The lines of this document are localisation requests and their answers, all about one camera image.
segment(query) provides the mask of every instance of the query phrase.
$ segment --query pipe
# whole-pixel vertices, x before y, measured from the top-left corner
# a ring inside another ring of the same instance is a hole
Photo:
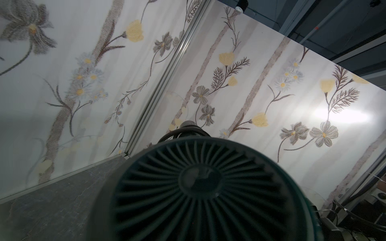
[[[332,16],[335,15],[335,13],[339,12],[339,10],[346,5],[351,0],[343,0],[340,2],[338,6],[336,6],[323,20],[313,29],[311,32],[309,32],[300,42],[299,44],[303,44],[307,39],[309,39],[319,28],[321,28]]]

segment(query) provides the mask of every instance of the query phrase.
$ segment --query power cord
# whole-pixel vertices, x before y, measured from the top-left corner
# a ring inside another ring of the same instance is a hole
[[[327,211],[335,213],[336,219],[337,219],[335,226],[338,226],[338,214],[334,210],[332,210],[332,209],[323,209],[323,210],[318,210],[318,211],[315,211],[315,212],[327,212]]]
[[[382,226],[382,225],[379,225],[379,224],[375,224],[375,223],[372,223],[372,222],[369,222],[355,214],[353,214],[352,212],[350,212],[348,209],[346,209],[345,207],[343,207],[340,203],[338,203],[337,201],[333,200],[333,202],[341,209],[343,209],[348,215],[350,215],[352,218],[362,222],[363,224],[366,224],[372,228],[375,228],[377,230],[380,230],[380,231],[383,231],[383,232],[386,232],[386,226]]]

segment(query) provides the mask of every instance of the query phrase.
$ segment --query gray flower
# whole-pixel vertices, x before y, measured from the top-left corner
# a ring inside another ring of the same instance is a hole
[[[184,33],[185,33],[185,31],[182,30],[181,32],[179,32],[179,38],[178,37],[174,38],[174,40],[173,40],[173,47],[177,47],[177,45],[181,41],[182,37],[184,36]]]
[[[323,143],[326,146],[332,146],[331,139],[338,137],[338,128],[336,126],[331,126],[329,121],[322,122],[320,124],[320,129],[313,127],[310,131],[310,136],[317,138],[315,144],[317,147],[321,147]]]
[[[205,120],[205,125],[210,126],[211,124],[214,124],[214,120],[212,120],[212,116],[215,115],[215,109],[212,108],[210,105],[206,105],[204,108],[201,109],[202,116],[200,116],[200,120]]]
[[[169,32],[167,32],[165,35],[162,35],[162,42],[158,40],[155,41],[155,46],[153,48],[154,53],[159,50],[159,54],[162,57],[165,51],[170,49],[172,41],[173,41],[173,38],[170,36]]]
[[[200,102],[201,104],[206,104],[208,100],[205,98],[205,96],[209,95],[209,89],[205,89],[205,86],[201,85],[197,87],[197,92],[194,92],[193,97],[196,97],[193,102],[197,104]]]
[[[37,6],[31,0],[11,0],[7,10],[0,9],[0,17],[11,21],[0,39],[12,42],[27,40],[29,37],[35,54],[45,54],[49,47],[56,47],[56,41],[47,37],[42,30],[53,28],[48,20],[46,5]]]
[[[302,125],[301,122],[298,122],[294,125],[291,125],[291,129],[287,130],[286,128],[281,129],[280,138],[288,138],[292,145],[294,145],[298,139],[305,140],[307,138],[308,129],[305,125]]]

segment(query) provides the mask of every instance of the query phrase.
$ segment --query tree trunk pattern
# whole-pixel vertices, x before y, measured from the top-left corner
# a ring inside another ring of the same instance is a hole
[[[262,82],[264,81],[264,79],[267,77],[269,71],[271,70],[271,68],[273,67],[273,65],[276,63],[276,61],[278,60],[278,58],[280,57],[280,55],[283,53],[283,51],[285,50],[285,48],[287,47],[287,45],[289,44],[290,42],[290,39],[287,38],[287,37],[284,37],[284,39],[281,41],[281,43],[279,44],[279,46],[277,47],[277,49],[275,50],[275,52],[273,53],[273,55],[271,56],[271,58],[269,59],[268,63],[266,64],[266,66],[264,67],[263,69],[263,72],[260,74],[259,78],[257,79],[255,85],[252,87],[249,95],[247,96],[247,99],[245,100],[245,103],[244,103],[244,106],[241,108],[241,110],[239,111],[239,113],[237,114],[236,118],[235,118],[235,121],[233,122],[233,124],[229,127],[228,129],[228,133],[231,133],[232,130],[236,127],[236,125],[238,125],[239,123],[241,123],[245,113],[249,110],[249,108],[251,107],[251,104],[252,104],[252,101],[253,99],[256,97],[256,94],[257,92],[259,91],[260,89],[260,86],[262,84]]]
[[[327,200],[324,202],[322,209],[327,208],[341,192],[347,187],[347,185],[353,180],[358,171],[370,158],[371,154],[379,147],[379,145],[386,140],[386,130],[366,149],[361,158],[355,163],[349,174],[340,182],[340,184],[335,188],[334,191],[330,193]]]
[[[237,11],[234,10],[234,12],[232,13],[232,16],[233,16],[233,17],[230,18],[230,24],[232,24],[232,22],[235,20],[236,16],[238,15],[238,14],[236,14],[235,12],[237,12]],[[182,103],[182,106],[181,106],[180,110],[177,112],[177,114],[176,114],[176,116],[174,117],[174,119],[180,118],[180,116],[181,116],[181,114],[182,114],[182,108],[183,108],[183,107],[186,108],[186,106],[188,105],[188,102],[189,102],[189,100],[190,100],[190,96],[191,96],[192,93],[195,91],[195,88],[196,88],[198,82],[200,81],[202,75],[204,74],[205,69],[207,68],[207,65],[208,65],[208,63],[209,63],[209,61],[210,61],[210,59],[211,59],[211,57],[212,57],[212,55],[213,55],[215,49],[217,48],[217,46],[218,46],[218,44],[220,43],[222,37],[224,36],[224,34],[227,32],[228,29],[229,29],[229,26],[226,24],[226,25],[224,26],[224,28],[222,29],[222,31],[220,32],[220,34],[217,36],[216,41],[214,42],[214,44],[210,47],[209,52],[208,52],[208,55],[207,55],[207,57],[205,58],[204,62],[202,63],[201,68],[200,68],[200,71],[198,72],[196,78],[194,79],[193,84],[190,86],[189,91],[186,93],[184,102]]]
[[[105,23],[103,24],[98,42],[93,50],[94,56],[99,56],[102,51],[103,45],[108,38],[108,34],[111,32],[112,28],[114,28],[115,23],[117,22],[119,15],[122,11],[122,7],[124,4],[124,0],[113,0],[112,6],[107,14],[107,18]],[[64,99],[64,102],[71,108],[74,108],[75,101],[67,95]],[[47,182],[51,179],[51,174],[54,172],[54,160],[58,153],[58,142],[62,135],[64,124],[68,120],[70,116],[70,110],[62,107],[51,127],[50,134],[46,143],[46,154],[43,162],[50,161],[50,166],[39,176],[39,184]]]

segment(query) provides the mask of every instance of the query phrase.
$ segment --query wire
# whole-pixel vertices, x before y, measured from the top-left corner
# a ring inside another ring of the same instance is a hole
[[[366,224],[372,228],[375,228],[377,230],[380,230],[380,231],[383,231],[383,232],[386,232],[386,226],[382,226],[382,225],[379,225],[379,224],[375,224],[375,223],[372,223],[372,222],[369,222],[367,221],[366,219],[363,219],[355,214],[353,214],[352,212],[350,212],[348,209],[346,209],[345,207],[343,207],[340,203],[338,203],[337,201],[333,200],[333,202],[338,206],[340,207],[341,209],[343,209],[347,214],[349,214],[352,218],[354,219],[357,219],[358,221],[361,221],[363,224]]]
[[[347,229],[347,228],[344,228],[344,229],[346,229],[351,234],[352,240],[355,240],[354,236],[352,235],[352,231]]]
[[[208,133],[206,133],[204,130],[200,129],[200,128],[197,128],[197,127],[183,127],[183,128],[180,128],[180,129],[176,129],[174,131],[171,131],[169,132],[168,134],[164,135],[163,137],[161,137],[161,139],[159,139],[158,143],[160,142],[164,142],[166,141],[168,138],[176,135],[176,134],[180,134],[180,133],[186,133],[186,132],[194,132],[194,133],[197,133],[201,136],[204,136],[204,137],[210,137],[210,135]]]
[[[334,210],[332,210],[332,209],[323,209],[323,210],[318,210],[318,211],[315,211],[315,212],[327,212],[327,211],[335,213],[335,216],[336,216],[336,219],[337,219],[335,226],[338,226],[338,214]]]

